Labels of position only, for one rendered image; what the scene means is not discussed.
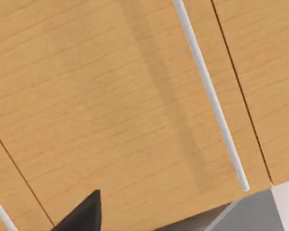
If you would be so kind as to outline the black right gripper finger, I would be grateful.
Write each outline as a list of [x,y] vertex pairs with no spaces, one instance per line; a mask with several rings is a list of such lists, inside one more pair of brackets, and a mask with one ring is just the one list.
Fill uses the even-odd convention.
[[51,231],[101,231],[101,191],[95,190]]

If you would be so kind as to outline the wooden drawer front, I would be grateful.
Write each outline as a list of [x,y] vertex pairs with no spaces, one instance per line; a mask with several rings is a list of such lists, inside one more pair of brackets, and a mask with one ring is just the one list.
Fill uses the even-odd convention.
[[0,0],[0,139],[54,222],[99,189],[103,231],[151,231],[271,182],[211,0],[183,0],[250,190],[172,0]]
[[50,231],[53,228],[1,142],[0,205],[19,231]]
[[289,0],[213,0],[275,185],[289,180]]

